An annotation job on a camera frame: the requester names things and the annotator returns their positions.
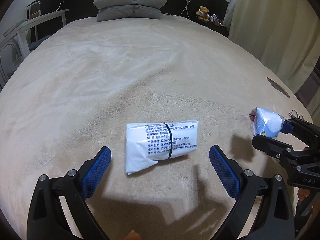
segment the rolled plastic package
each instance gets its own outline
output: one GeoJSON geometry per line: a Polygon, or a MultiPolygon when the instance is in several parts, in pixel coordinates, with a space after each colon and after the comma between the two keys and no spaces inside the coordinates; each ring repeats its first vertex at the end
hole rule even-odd
{"type": "Polygon", "coordinates": [[[128,123],[125,172],[130,175],[158,161],[197,150],[197,120],[175,123],[128,123]]]}
{"type": "Polygon", "coordinates": [[[266,137],[274,138],[278,136],[278,133],[283,127],[283,116],[268,111],[263,108],[255,108],[250,114],[251,131],[253,135],[264,135],[266,137]]]}

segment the bed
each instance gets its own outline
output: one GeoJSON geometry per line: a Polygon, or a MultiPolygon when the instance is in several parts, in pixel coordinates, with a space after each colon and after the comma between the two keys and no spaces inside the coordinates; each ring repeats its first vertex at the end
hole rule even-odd
{"type": "MultiPolygon", "coordinates": [[[[275,74],[197,23],[172,16],[76,20],[35,49],[0,93],[0,208],[26,239],[38,177],[78,169],[106,145],[112,162],[87,204],[111,239],[131,230],[144,240],[210,239],[235,202],[209,162],[212,145],[257,175],[286,177],[251,146],[248,114],[257,106],[285,118],[295,109],[312,121],[275,74]],[[125,174],[127,123],[189,119],[200,121],[197,151],[125,174]]],[[[304,147],[291,135],[278,139],[304,147]]],[[[243,234],[258,207],[257,200],[243,234]]]]}

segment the yellow teddy bear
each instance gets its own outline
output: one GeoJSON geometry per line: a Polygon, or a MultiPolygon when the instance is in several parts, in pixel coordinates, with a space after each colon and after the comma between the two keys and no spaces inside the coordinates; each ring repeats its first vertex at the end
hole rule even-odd
{"type": "Polygon", "coordinates": [[[200,6],[200,9],[196,12],[198,19],[200,21],[209,22],[210,15],[208,14],[209,9],[203,6],[200,6]]]}

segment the silver screw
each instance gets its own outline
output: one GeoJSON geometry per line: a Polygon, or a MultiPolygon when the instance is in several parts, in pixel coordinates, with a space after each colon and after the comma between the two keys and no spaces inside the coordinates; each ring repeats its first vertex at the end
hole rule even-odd
{"type": "Polygon", "coordinates": [[[282,180],[282,177],[281,177],[280,174],[276,174],[275,177],[276,177],[276,180],[278,180],[278,181],[281,181],[281,180],[282,180]]]}
{"type": "Polygon", "coordinates": [[[76,175],[77,174],[77,171],[76,170],[70,170],[70,171],[68,171],[68,175],[70,176],[70,177],[73,177],[74,175],[76,175]]]}
{"type": "Polygon", "coordinates": [[[253,175],[253,172],[250,170],[245,170],[244,174],[247,175],[248,177],[251,177],[253,175]]]}
{"type": "Polygon", "coordinates": [[[44,181],[46,178],[47,178],[47,176],[44,175],[44,174],[42,174],[42,175],[39,177],[39,181],[44,181]]]}

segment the black elastic band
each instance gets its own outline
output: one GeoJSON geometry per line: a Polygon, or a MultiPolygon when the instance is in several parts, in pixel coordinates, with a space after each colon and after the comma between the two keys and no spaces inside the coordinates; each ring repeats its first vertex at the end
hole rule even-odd
{"type": "Polygon", "coordinates": [[[166,125],[166,127],[168,128],[169,134],[170,134],[170,152],[169,152],[169,157],[168,157],[168,160],[169,160],[171,158],[171,154],[172,154],[172,133],[169,128],[169,125],[167,125],[165,122],[163,122],[163,124],[166,125]]]}

